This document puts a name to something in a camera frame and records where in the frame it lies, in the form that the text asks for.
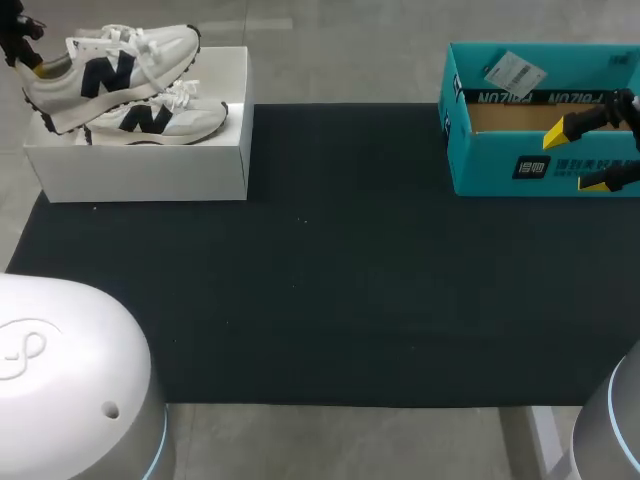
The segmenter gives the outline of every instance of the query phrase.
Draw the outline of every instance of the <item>barcode label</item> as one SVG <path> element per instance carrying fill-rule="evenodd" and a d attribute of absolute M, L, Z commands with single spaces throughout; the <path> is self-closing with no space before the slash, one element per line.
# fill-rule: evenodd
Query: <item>barcode label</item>
<path fill-rule="evenodd" d="M 518 73 L 518 75 L 516 75 L 514 79 L 511 80 L 511 83 L 509 83 L 509 88 L 513 88 L 518 83 L 520 83 L 520 80 L 522 80 L 522 77 L 524 77 L 527 73 L 529 73 L 529 70 L 531 70 L 531 65 L 525 65 L 524 68 L 520 70 L 520 73 Z"/>
<path fill-rule="evenodd" d="M 532 63 L 507 52 L 487 73 L 485 80 L 512 93 L 518 98 L 526 97 L 547 76 L 546 72 Z"/>

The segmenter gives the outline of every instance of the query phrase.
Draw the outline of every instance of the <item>shoelace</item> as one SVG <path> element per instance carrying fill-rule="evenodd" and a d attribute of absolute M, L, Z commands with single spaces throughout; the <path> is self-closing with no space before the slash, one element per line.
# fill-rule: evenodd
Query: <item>shoelace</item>
<path fill-rule="evenodd" d="M 149 80 L 149 83 L 151 83 L 156 90 L 162 90 L 162 87 L 149 71 L 149 66 L 139 58 L 142 53 L 149 53 L 154 62 L 161 60 L 161 51 L 158 48 L 158 43 L 155 40 L 149 40 L 145 36 L 142 28 L 133 28 L 126 25 L 106 25 L 102 27 L 101 38 L 111 40 L 114 43 L 126 43 L 128 48 L 138 57 L 140 68 L 145 77 L 147 77 L 147 80 Z M 107 52 L 112 55 L 119 55 L 118 48 L 107 49 Z"/>
<path fill-rule="evenodd" d="M 176 108 L 186 108 L 191 98 L 198 96 L 198 85 L 198 80 L 176 80 L 164 93 L 152 98 L 151 102 L 166 105 L 172 112 Z"/>

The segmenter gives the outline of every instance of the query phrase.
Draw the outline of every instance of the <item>gray floor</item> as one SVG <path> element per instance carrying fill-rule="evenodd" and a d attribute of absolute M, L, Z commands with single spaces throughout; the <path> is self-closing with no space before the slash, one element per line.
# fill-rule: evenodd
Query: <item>gray floor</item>
<path fill-rule="evenodd" d="M 46 55 L 73 29 L 105 23 L 189 22 L 207 46 L 246 44 L 261 103 L 435 101 L 451 41 L 640 40 L 636 0 L 24 2 L 49 25 L 38 46 Z M 0 104 L 3 271 L 39 186 L 21 152 L 31 112 L 2 65 Z M 555 410 L 565 443 L 577 411 Z M 176 479 L 536 478 L 530 452 L 514 448 L 513 432 L 524 432 L 519 417 L 490 408 L 178 405 Z"/>

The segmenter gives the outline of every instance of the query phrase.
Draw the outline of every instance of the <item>new balance sneaker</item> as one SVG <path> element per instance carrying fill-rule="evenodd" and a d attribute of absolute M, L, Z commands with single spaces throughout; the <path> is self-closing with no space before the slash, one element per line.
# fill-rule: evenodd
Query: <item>new balance sneaker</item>
<path fill-rule="evenodd" d="M 197 81 L 178 80 L 164 93 L 123 105 L 85 125 L 89 145 L 187 145 L 218 131 L 229 109 L 198 98 Z"/>
<path fill-rule="evenodd" d="M 42 64 L 37 75 L 16 63 L 27 101 L 56 133 L 163 92 L 195 61 L 200 34 L 189 25 L 152 30 L 109 25 L 66 44 L 67 53 Z"/>

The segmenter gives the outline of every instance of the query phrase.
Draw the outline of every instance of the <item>teal cardboard box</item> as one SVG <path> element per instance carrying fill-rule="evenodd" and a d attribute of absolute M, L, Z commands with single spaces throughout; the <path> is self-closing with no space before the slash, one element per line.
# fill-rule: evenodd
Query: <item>teal cardboard box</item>
<path fill-rule="evenodd" d="M 507 52 L 546 73 L 524 97 L 485 79 Z M 564 114 L 603 103 L 605 92 L 625 87 L 640 94 L 640 46 L 451 44 L 438 110 L 456 193 L 640 196 L 640 182 L 613 193 L 577 189 L 580 175 L 640 160 L 626 124 L 542 148 L 546 131 Z"/>

